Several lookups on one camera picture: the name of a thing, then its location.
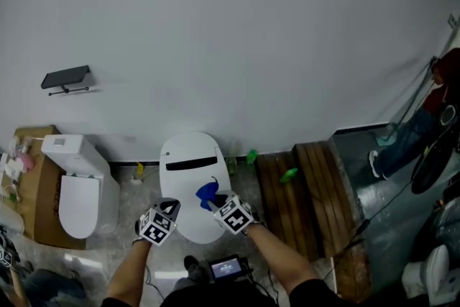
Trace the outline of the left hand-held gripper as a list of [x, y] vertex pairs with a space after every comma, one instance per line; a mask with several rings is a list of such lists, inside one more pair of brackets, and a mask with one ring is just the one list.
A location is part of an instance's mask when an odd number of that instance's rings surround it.
[[150, 208], [140, 217], [139, 236], [153, 245], [161, 246], [177, 229], [176, 221], [180, 207], [178, 199], [159, 199], [154, 208]]

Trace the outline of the blue cleaning cloth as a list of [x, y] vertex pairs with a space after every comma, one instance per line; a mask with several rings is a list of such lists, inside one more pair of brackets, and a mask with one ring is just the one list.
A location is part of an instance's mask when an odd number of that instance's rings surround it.
[[219, 190], [219, 182], [215, 177], [212, 177], [213, 181], [200, 187], [195, 195], [200, 199], [200, 206], [202, 209], [213, 212], [212, 205], [216, 204], [217, 192]]

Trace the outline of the white toilet lid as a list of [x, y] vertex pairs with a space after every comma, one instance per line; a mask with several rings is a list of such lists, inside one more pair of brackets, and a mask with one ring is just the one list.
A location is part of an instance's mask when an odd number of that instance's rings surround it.
[[215, 144], [166, 142], [160, 156], [162, 196], [180, 202], [175, 220], [177, 231], [197, 244], [209, 244], [224, 233], [213, 213], [201, 207], [196, 192], [204, 185], [217, 182], [220, 190], [229, 190], [231, 181], [224, 157]]

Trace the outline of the person's left forearm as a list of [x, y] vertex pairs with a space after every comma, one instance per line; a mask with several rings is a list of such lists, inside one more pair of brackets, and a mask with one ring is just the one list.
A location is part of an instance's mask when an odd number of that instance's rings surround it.
[[139, 307], [147, 258], [152, 244], [146, 240], [135, 241], [127, 256], [114, 273], [108, 287], [108, 298]]

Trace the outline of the person's right forearm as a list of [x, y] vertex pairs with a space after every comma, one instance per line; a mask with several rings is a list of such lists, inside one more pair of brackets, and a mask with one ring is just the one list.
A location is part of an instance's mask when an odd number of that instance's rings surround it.
[[265, 226], [250, 224], [246, 228], [246, 233], [287, 294], [308, 280], [318, 279], [309, 261]]

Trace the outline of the white smart toilet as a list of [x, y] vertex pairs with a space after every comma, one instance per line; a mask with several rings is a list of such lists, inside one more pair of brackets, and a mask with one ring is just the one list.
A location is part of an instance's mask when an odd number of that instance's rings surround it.
[[161, 156], [175, 161], [194, 160], [216, 156], [216, 140], [202, 132], [175, 135], [162, 146]]

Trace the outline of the white tank toilet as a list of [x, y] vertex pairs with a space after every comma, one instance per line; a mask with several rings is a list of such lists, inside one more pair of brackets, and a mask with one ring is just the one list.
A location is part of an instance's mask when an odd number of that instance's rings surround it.
[[58, 206], [63, 229], [76, 239], [114, 232], [120, 185], [108, 162], [87, 138], [81, 134], [47, 135], [41, 151], [65, 171]]

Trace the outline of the person's left hand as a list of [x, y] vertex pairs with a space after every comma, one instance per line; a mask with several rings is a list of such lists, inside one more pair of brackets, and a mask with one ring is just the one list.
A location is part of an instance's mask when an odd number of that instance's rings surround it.
[[141, 231], [140, 231], [140, 220], [139, 219], [136, 220], [134, 224], [134, 232], [135, 232], [136, 237], [132, 241], [132, 244], [134, 244], [135, 242], [144, 240], [143, 236], [141, 235]]

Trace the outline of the person's right hand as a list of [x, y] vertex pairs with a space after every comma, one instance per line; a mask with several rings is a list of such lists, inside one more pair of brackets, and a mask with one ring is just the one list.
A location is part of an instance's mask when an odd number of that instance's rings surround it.
[[257, 212], [252, 213], [252, 221], [247, 225], [245, 228], [245, 231], [248, 232], [251, 230], [254, 226], [263, 226], [266, 227], [265, 223], [261, 221], [259, 215]]

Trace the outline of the brown cardboard box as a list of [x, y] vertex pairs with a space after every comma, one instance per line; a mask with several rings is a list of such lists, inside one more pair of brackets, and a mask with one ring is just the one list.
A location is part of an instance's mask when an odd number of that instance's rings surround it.
[[23, 218], [26, 238], [50, 247], [84, 250], [86, 241], [71, 237], [60, 223], [58, 210], [64, 171], [41, 150], [42, 138], [59, 133], [53, 125], [16, 129], [18, 138], [32, 139], [28, 153], [34, 160], [34, 167], [20, 176], [21, 201], [14, 205], [14, 210]]

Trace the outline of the person's black shirt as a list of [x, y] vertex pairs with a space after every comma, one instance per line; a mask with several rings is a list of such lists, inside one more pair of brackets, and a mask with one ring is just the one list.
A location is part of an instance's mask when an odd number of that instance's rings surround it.
[[[290, 307], [358, 307], [330, 290], [322, 280], [301, 283], [289, 295]], [[200, 284], [173, 291], [160, 307], [278, 307], [247, 281]]]

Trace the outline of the pink spray bottle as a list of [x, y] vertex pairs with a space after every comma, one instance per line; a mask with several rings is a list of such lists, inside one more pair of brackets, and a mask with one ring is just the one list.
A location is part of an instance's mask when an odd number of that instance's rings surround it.
[[26, 152], [18, 152], [17, 158], [22, 162], [23, 165], [23, 173], [31, 170], [35, 166], [34, 159], [31, 155]]

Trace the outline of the plastic wrapped grey bundle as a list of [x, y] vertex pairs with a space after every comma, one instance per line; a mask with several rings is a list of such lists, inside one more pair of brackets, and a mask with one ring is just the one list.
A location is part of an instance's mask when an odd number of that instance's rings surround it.
[[451, 262], [460, 266], [460, 197], [431, 214], [420, 230], [418, 241], [423, 257], [434, 248], [445, 245]]

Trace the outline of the black wall shelf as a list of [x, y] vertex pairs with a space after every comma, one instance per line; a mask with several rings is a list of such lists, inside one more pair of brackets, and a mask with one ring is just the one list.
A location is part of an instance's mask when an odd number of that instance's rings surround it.
[[87, 86], [72, 89], [69, 89], [68, 86], [82, 83], [88, 73], [90, 73], [90, 68], [88, 65], [48, 73], [42, 81], [40, 87], [42, 90], [53, 88], [60, 89], [59, 91], [49, 92], [48, 96], [69, 94], [81, 91], [86, 92], [89, 91], [89, 87]]

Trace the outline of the long handled floor mop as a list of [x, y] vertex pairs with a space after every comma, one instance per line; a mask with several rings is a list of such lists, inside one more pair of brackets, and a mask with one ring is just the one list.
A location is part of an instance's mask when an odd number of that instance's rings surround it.
[[425, 84], [431, 78], [431, 73], [432, 73], [431, 69], [432, 69], [433, 64], [437, 60], [438, 60], [438, 57], [436, 57], [436, 56], [433, 56], [429, 60], [428, 64], [426, 65], [425, 74], [423, 76], [423, 79], [421, 80], [420, 84], [416, 88], [416, 90], [413, 93], [413, 95], [410, 97], [409, 102], [406, 103], [405, 110], [403, 111], [403, 113], [401, 113], [399, 115], [399, 119], [396, 122], [390, 122], [387, 125], [387, 127], [386, 127], [387, 134], [375, 135], [374, 136], [375, 142], [376, 142], [378, 147], [388, 147], [395, 141], [397, 133], [400, 130], [401, 125], [405, 121], [406, 116], [408, 115], [408, 113], [412, 109], [414, 103], [417, 101], [418, 96], [419, 96], [420, 92], [424, 89]]

